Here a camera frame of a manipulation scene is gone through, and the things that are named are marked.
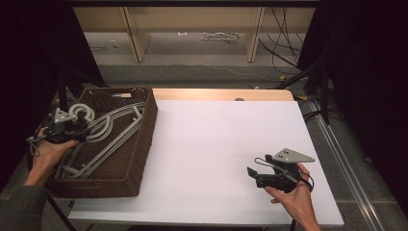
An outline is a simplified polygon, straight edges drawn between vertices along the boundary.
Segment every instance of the cable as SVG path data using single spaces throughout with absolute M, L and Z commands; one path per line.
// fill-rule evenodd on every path
M 85 231 L 90 231 L 90 229 L 93 227 L 93 225 L 95 225 L 95 224 L 94 223 L 90 224 Z
M 155 57 L 155 54 L 153 54 L 153 52 L 151 52 L 151 51 L 149 50 L 149 48 L 146 47 L 146 50 L 147 50 L 151 55 L 153 55 L 153 56 L 154 56 L 154 59 L 156 60 L 156 62 L 159 63 L 159 64 L 161 64 L 161 65 L 185 65 L 185 66 L 191 66 L 191 65 L 189 65 L 189 64 L 178 64 L 178 63 L 175 63 L 175 64 L 163 64 L 162 62 L 160 62 L 160 61 Z M 268 81 L 271 81 L 271 82 L 281 82 L 281 80 L 272 80 L 272 79 L 269 79 L 269 78 L 267 78 L 267 77 L 263 77 L 263 76 L 256 75 L 256 74 L 240 74 L 240 73 L 237 73 L 237 72 L 235 72 L 235 71 L 233 71 L 233 70 L 230 70 L 230 69 L 227 69 L 227 68 L 222 68 L 222 67 L 214 67 L 214 66 L 211 66 L 211 65 L 204 65 L 204 64 L 200 64 L 199 66 L 205 66 L 205 67 L 210 68 L 210 69 L 217 69 L 217 70 L 229 71 L 229 72 L 231 72 L 231 73 L 233 73 L 233 74 L 235 74 L 235 75 L 238 75 L 238 76 L 255 76 L 255 77 L 258 77 L 258 78 L 261 78 L 261 79 L 264 79 L 264 80 L 268 80 Z
M 294 231 L 295 228 L 296 228 L 296 220 L 292 219 L 291 231 Z
M 292 47 L 292 44 L 291 44 L 291 41 L 290 41 L 290 39 L 289 39 L 288 25 L 287 25 L 287 23 L 286 23 L 286 11 L 287 11 L 287 8 L 283 8 L 283 21 L 282 21 L 282 25 L 281 25 L 281 23 L 279 22 L 279 19 L 278 19 L 278 17 L 276 16 L 276 13 L 275 13 L 274 9 L 273 9 L 273 8 L 271 8 L 271 9 L 272 9 L 273 16 L 275 17 L 275 20 L 276 20 L 276 22 L 278 23 L 279 30 L 280 30 L 280 33 L 279 33 L 279 37 L 278 37 L 277 42 L 279 42 L 280 35 L 283 35 L 283 37 L 286 39 L 286 41 L 287 41 L 289 47 L 291 48 L 291 52 L 292 52 L 293 58 L 297 61 L 297 60 L 298 60 L 298 57 L 297 57 L 297 55 L 294 53 L 293 47 Z
M 273 39 L 270 37 L 269 33 L 267 33 L 267 36 L 268 36 L 268 38 L 269 38 L 269 40 L 270 40 L 271 42 L 273 42 L 274 44 L 276 44 L 276 45 L 278 45 L 278 46 L 285 47 L 285 48 L 288 48 L 288 49 L 293 49 L 293 50 L 296 50 L 296 51 L 300 51 L 300 49 L 293 48 L 293 47 L 286 46 L 286 45 L 282 45 L 282 44 L 276 42 L 275 40 L 273 40 Z
M 337 108 L 327 109 L 327 112 L 337 112 L 338 110 L 339 110 L 339 109 L 337 109 Z M 313 112 L 310 112 L 310 113 L 307 113 L 307 114 L 303 115 L 303 117 L 307 116 L 307 117 L 305 118 L 305 123 L 306 123 L 311 117 L 317 116 L 317 115 L 319 115 L 319 114 L 321 114 L 321 110 L 313 111 Z
M 309 174 L 307 174 L 307 173 L 304 173 L 304 172 L 301 172 L 300 171 L 300 174 L 301 175 L 307 175 L 308 177 L 309 177 L 309 179 L 312 181 L 312 184 L 309 182 L 309 181 L 307 181 L 307 180 L 305 180 L 305 179 L 303 179 L 303 178 L 299 178 L 299 180 L 301 181 L 301 182 L 303 182 L 303 183 L 305 183 L 307 186 L 309 186 L 309 191 L 310 191 L 310 193 L 313 191 L 313 189 L 315 188 L 315 180 L 312 178 L 312 176 L 310 176 Z
M 65 216 L 64 212 L 61 210 L 58 204 L 55 202 L 54 198 L 51 195 L 48 195 L 47 200 L 51 204 L 55 212 L 58 214 L 58 216 L 63 220 L 65 226 L 70 231 L 77 231 L 76 228 L 71 224 L 71 222 L 69 222 L 68 218 Z
M 279 59 L 281 59 L 281 60 L 284 61 L 285 63 L 287 63 L 287 64 L 289 64 L 289 65 L 291 65 L 291 66 L 293 66 L 293 67 L 296 67 L 296 64 L 293 64 L 293 63 L 291 63 L 290 61 L 288 61 L 287 59 L 283 58 L 282 56 L 276 54 L 276 53 L 274 52 L 274 49 L 273 49 L 273 51 L 270 50 L 260 39 L 258 39 L 258 41 L 261 42 L 261 45 L 264 46 L 264 48 L 265 48 L 268 52 L 270 52 L 272 55 L 277 56 Z
M 261 161 L 263 161 L 263 162 L 266 162 L 267 164 L 263 164 L 263 163 L 257 162 L 257 160 L 261 160 Z M 261 165 L 261 166 L 272 167 L 272 168 L 278 169 L 278 170 L 280 170 L 280 171 L 285 171 L 283 168 L 281 168 L 281 167 L 279 167 L 279 166 L 276 166 L 276 165 L 274 165 L 274 164 L 271 164 L 271 163 L 267 162 L 266 160 L 263 160 L 263 159 L 261 159 L 261 158 L 259 158 L 259 157 L 255 158 L 255 163 L 258 164 L 258 165 Z
M 302 44 L 303 44 L 304 42 L 303 42 L 302 38 L 300 38 L 300 36 L 299 36 L 298 33 L 296 33 L 296 36 L 297 36 L 297 38 L 300 40 L 300 42 L 302 42 Z
M 41 128 L 44 127 L 44 124 L 47 123 L 47 122 L 49 122 L 50 119 L 52 119 L 52 118 L 53 118 L 53 117 L 52 117 L 51 114 L 48 115 L 48 116 L 46 116 L 46 117 L 42 120 L 42 122 L 39 124 L 38 128 L 37 128 L 36 131 L 34 132 L 34 135 L 33 135 L 31 138 L 29 138 L 29 139 L 26 140 L 27 143 L 30 144 L 29 149 L 30 149 L 30 154 L 31 154 L 32 156 L 37 156 L 37 157 L 38 157 L 38 156 L 41 155 L 41 153 L 40 153 L 40 152 L 38 151 L 38 149 L 37 149 L 36 144 L 37 144 L 38 141 L 41 141 L 41 140 L 44 139 L 45 137 L 40 137 L 40 138 L 39 138 L 39 137 L 38 137 L 39 131 L 41 131 Z

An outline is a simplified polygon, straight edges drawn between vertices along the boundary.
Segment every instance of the wicker basket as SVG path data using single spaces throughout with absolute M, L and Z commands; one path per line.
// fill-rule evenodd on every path
M 125 93 L 126 97 L 113 97 Z M 138 132 L 119 147 L 87 179 L 50 178 L 47 187 L 56 197 L 102 198 L 128 197 L 139 194 L 144 165 L 149 152 L 157 116 L 157 104 L 152 89 L 85 89 L 80 103 L 90 106 L 96 118 L 114 109 L 146 102 Z M 112 133 L 103 141 L 87 143 L 81 149 L 74 167 L 79 169 L 88 163 L 100 150 L 111 142 L 132 121 L 134 115 L 125 115 L 115 120 Z

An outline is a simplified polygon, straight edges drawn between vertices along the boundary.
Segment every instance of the floor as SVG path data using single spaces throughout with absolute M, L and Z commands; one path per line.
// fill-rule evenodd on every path
M 105 82 L 112 87 L 268 89 L 298 72 L 288 64 L 295 63 L 290 49 L 282 46 L 277 46 L 275 52 L 288 62 L 272 58 L 259 44 L 255 62 L 249 63 L 240 35 L 227 42 L 202 40 L 203 34 L 199 33 L 153 34 L 142 63 L 135 63 L 125 34 L 86 33 L 86 36 Z M 277 40 L 278 35 L 269 36 L 261 35 L 260 40 L 273 48 L 271 39 Z M 298 49 L 301 49 L 303 39 L 304 35 L 290 35 L 292 47 Z M 288 45 L 282 38 L 279 43 Z M 302 87 L 305 82 L 306 79 L 300 80 L 289 87 L 293 96 L 304 96 Z M 319 96 L 308 97 L 308 100 L 298 100 L 299 108 L 305 115 L 329 186 L 344 217 L 343 227 L 324 230 L 408 230 L 407 217 L 401 212 L 370 160 L 364 160 L 364 150 L 348 127 L 346 118 L 338 110 L 335 97 L 330 94 L 329 106 L 333 110 L 329 114 L 328 126 L 320 115 L 307 116 L 319 108 Z M 1 192 L 0 205 L 16 187 L 23 184 L 27 175 L 25 165 L 23 159 Z M 344 171 L 344 165 L 350 167 L 351 171 L 346 168 Z M 359 198 L 356 188 L 366 200 Z M 56 201 L 68 215 L 72 201 Z M 368 205 L 373 208 L 372 213 L 378 221 L 370 220 L 372 213 L 364 210 Z M 130 227 L 128 224 L 72 223 L 77 230 L 118 231 Z M 49 204 L 44 210 L 43 230 L 68 230 Z M 290 227 L 271 227 L 269 230 L 290 230 Z

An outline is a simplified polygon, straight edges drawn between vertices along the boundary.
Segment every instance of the white table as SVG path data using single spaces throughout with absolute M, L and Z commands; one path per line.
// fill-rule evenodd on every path
M 344 224 L 296 102 L 157 99 L 157 104 L 140 194 L 77 199 L 70 219 L 168 225 L 289 224 L 292 219 L 284 208 L 272 205 L 271 197 L 246 172 L 251 167 L 272 174 L 271 168 L 255 164 L 254 159 L 287 147 L 316 159 L 305 166 L 316 183 L 312 197 L 319 224 Z

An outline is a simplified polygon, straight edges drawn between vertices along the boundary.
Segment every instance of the hand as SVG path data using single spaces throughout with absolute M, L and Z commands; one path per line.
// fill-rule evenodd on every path
M 297 164 L 302 174 L 301 177 L 309 180 L 309 171 L 303 164 Z M 299 223 L 304 230 L 320 230 L 313 209 L 312 197 L 309 186 L 299 181 L 293 191 L 289 193 L 279 192 L 275 188 L 265 187 L 265 191 L 274 198 L 270 201 L 272 204 L 281 203 L 291 217 Z
M 42 136 L 43 131 L 44 129 L 41 129 L 38 135 Z M 54 144 L 46 140 L 39 141 L 33 157 L 33 168 L 30 170 L 24 185 L 44 186 L 54 166 L 63 158 L 65 151 L 77 144 L 77 141 L 68 141 L 61 144 Z

